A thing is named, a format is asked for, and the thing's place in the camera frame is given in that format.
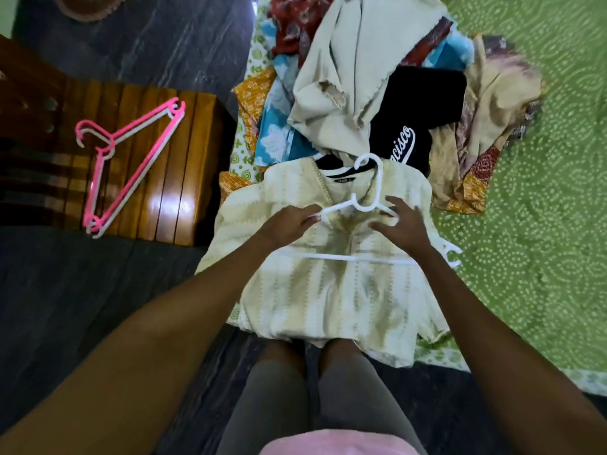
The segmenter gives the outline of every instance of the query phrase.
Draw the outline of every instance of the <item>beige cloth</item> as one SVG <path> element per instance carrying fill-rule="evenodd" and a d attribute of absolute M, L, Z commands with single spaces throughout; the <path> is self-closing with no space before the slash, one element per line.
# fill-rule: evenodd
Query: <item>beige cloth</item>
<path fill-rule="evenodd" d="M 465 71 L 468 80 L 464 98 L 474 117 L 469 137 L 458 146 L 457 124 L 431 130 L 429 182 L 433 203 L 445 209 L 461 190 L 461 181 L 478 157 L 500 136 L 509 134 L 521 121 L 525 108 L 542 94 L 542 75 L 516 52 L 487 57 L 482 35 L 473 38 L 475 59 Z"/>
<path fill-rule="evenodd" d="M 446 14 L 439 0 L 334 0 L 295 81 L 289 123 L 316 147 L 369 152 L 388 78 Z"/>
<path fill-rule="evenodd" d="M 430 217 L 432 191 L 416 169 L 383 161 L 382 195 L 397 195 L 421 206 L 430 240 L 444 254 L 444 241 Z M 278 210 L 289 204 L 328 207 L 356 192 L 368 205 L 375 196 L 375 171 L 338 183 L 323 176 L 311 158 L 270 167 L 262 183 L 232 193 L 220 208 L 215 237 L 197 272 L 243 244 Z M 303 258 L 294 252 L 408 258 L 368 223 L 395 221 L 373 212 L 338 211 L 274 252 L 247 283 L 229 323 L 266 338 L 305 338 L 322 346 L 351 338 L 373 358 L 394 367 L 414 362 L 416 337 L 436 341 L 447 323 L 421 269 L 365 261 Z"/>

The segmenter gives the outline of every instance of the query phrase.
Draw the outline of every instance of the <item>plastic clothes hanger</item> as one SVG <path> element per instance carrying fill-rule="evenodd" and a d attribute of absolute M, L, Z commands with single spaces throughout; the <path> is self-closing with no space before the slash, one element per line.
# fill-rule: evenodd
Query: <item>plastic clothes hanger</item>
<path fill-rule="evenodd" d="M 344 201 L 343 203 L 336 204 L 335 206 L 326 207 L 322 211 L 317 212 L 316 214 L 312 214 L 312 216 L 321 216 L 324 214 L 329 214 L 330 212 L 335 212 L 337 210 L 344 209 L 345 207 L 354 206 L 354 208 L 356 210 L 359 210 L 361 212 L 371 212 L 374 209 L 379 209 L 379 210 L 382 210 L 383 212 L 385 212 L 386 214 L 390 214 L 392 217 L 398 218 L 398 214 L 396 212 L 394 212 L 389 207 L 384 206 L 383 204 L 381 204 L 379 202 L 379 200 L 381 198 L 381 186 L 382 186 L 382 180 L 383 180 L 382 159 L 380 159 L 380 157 L 378 157 L 378 155 L 376 155 L 375 153 L 364 153 L 356 159 L 356 161 L 354 162 L 354 168 L 355 169 L 360 168 L 360 163 L 365 160 L 369 160 L 369 159 L 375 160 L 375 162 L 377 163 L 377 180 L 376 180 L 376 192 L 375 192 L 374 201 L 369 206 L 361 206 L 358 203 L 358 200 L 356 199 L 356 194 L 352 193 L 352 196 L 350 197 L 349 200 Z M 447 261 L 449 266 L 451 268 L 458 267 L 461 264 L 461 261 L 460 260 L 449 261 L 449 259 L 447 258 L 447 253 L 449 253 L 451 251 L 456 252 L 456 253 L 462 253 L 462 250 L 455 244 L 452 244 L 449 241 L 445 240 L 444 238 L 440 237 L 438 234 L 432 234 L 432 235 L 436 240 L 442 242 L 444 247 L 443 247 L 441 254 L 445 258 L 445 260 Z M 381 257 L 367 257 L 367 256 L 363 256 L 363 255 L 339 255 L 339 254 L 332 254 L 332 253 L 291 252 L 291 251 L 279 251 L 279 253 L 283 254 L 283 255 L 291 255 L 291 256 L 297 256 L 297 257 L 303 257 L 303 258 L 319 258 L 319 259 L 326 259 L 326 260 L 344 260 L 344 261 L 368 261 L 368 262 L 374 262 L 374 263 L 389 263 L 392 265 L 417 265 L 417 262 L 410 257 L 408 257 L 408 258 L 381 258 Z"/>
<path fill-rule="evenodd" d="M 101 237 L 108 229 L 112 221 L 116 218 L 118 213 L 122 210 L 126 202 L 133 194 L 133 191 L 135 191 L 135 189 L 141 183 L 141 180 L 143 180 L 145 175 L 148 173 L 154 161 L 156 161 L 158 156 L 160 156 L 163 148 L 166 146 L 167 142 L 175 132 L 175 129 L 177 129 L 177 126 L 182 121 L 186 111 L 186 104 L 185 102 L 181 102 L 181 105 L 178 105 L 178 101 L 179 98 L 176 97 L 167 100 L 165 103 L 156 107 L 151 112 L 141 116 L 141 118 L 136 119 L 113 134 L 110 134 L 97 123 L 89 119 L 82 120 L 76 124 L 76 142 L 80 147 L 84 148 L 83 138 L 84 135 L 88 133 L 95 135 L 107 144 L 107 146 L 104 148 L 95 147 L 95 150 L 97 151 L 95 168 L 93 171 L 93 178 L 90 183 L 90 190 L 86 201 L 86 206 L 84 207 L 82 224 L 86 228 L 86 232 L 88 234 L 94 234 L 93 238 Z M 103 165 L 106 161 L 110 160 L 114 156 L 114 153 L 116 152 L 116 145 L 165 115 L 171 119 L 169 125 L 164 129 L 158 140 L 156 140 L 156 143 L 152 146 L 146 158 L 139 165 L 124 188 L 122 188 L 114 202 L 108 207 L 107 211 L 105 211 L 101 217 L 96 216 L 95 207 L 97 205 L 97 196 L 99 194 L 99 183 L 103 173 Z"/>

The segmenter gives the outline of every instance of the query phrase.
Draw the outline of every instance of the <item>dark marble floor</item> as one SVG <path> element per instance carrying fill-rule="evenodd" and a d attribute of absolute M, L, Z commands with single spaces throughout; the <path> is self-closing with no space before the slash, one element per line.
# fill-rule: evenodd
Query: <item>dark marble floor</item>
<path fill-rule="evenodd" d="M 252 1 L 126 0 L 86 25 L 61 15 L 51 0 L 21 0 L 13 37 L 69 75 L 211 92 L 236 116 L 230 89 L 244 74 Z M 45 227 L 0 228 L 0 433 L 120 321 L 191 275 L 203 252 Z M 237 329 L 222 330 L 158 454 L 214 454 L 261 345 Z M 314 365 L 317 350 L 308 352 Z M 470 374 L 374 365 L 430 455 L 510 453 Z M 607 399 L 592 399 L 607 415 Z"/>

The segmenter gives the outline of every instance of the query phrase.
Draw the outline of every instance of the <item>wooden chair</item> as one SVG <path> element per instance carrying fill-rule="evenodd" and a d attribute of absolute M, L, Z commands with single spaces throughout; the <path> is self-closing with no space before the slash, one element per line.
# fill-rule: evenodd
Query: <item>wooden chair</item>
<path fill-rule="evenodd" d="M 194 91 L 79 81 L 0 36 L 0 224 L 82 229 L 95 138 L 78 146 L 75 124 L 110 132 L 178 96 L 186 115 L 106 235 L 184 246 L 212 235 L 218 174 L 229 164 L 236 123 L 217 97 Z M 126 139 L 104 166 L 96 214 L 116 198 L 167 118 Z"/>

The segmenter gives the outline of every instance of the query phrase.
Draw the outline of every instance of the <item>pile of clothes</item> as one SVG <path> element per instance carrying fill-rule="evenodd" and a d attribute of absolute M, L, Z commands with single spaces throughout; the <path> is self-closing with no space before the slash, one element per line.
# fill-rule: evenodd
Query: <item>pile of clothes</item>
<path fill-rule="evenodd" d="M 541 107 L 540 72 L 501 36 L 460 33 L 439 0 L 271 0 L 261 29 L 273 67 L 234 93 L 262 169 L 315 155 L 347 177 L 372 152 L 426 175 L 434 206 L 481 214 Z M 224 196 L 248 184 L 233 177 Z"/>
<path fill-rule="evenodd" d="M 433 343 L 449 328 L 421 269 L 387 263 L 409 257 L 368 227 L 396 221 L 373 198 L 418 206 L 449 260 L 431 203 L 482 213 L 501 150 L 539 109 L 542 76 L 504 38 L 460 33 L 439 0 L 272 0 L 261 27 L 273 67 L 234 92 L 264 178 L 221 173 L 224 202 L 197 271 L 284 206 L 329 208 L 354 195 L 371 210 L 322 214 L 264 261 L 228 322 L 318 346 L 351 338 L 375 359 L 410 366 L 418 337 Z M 365 153 L 379 161 L 355 165 Z"/>

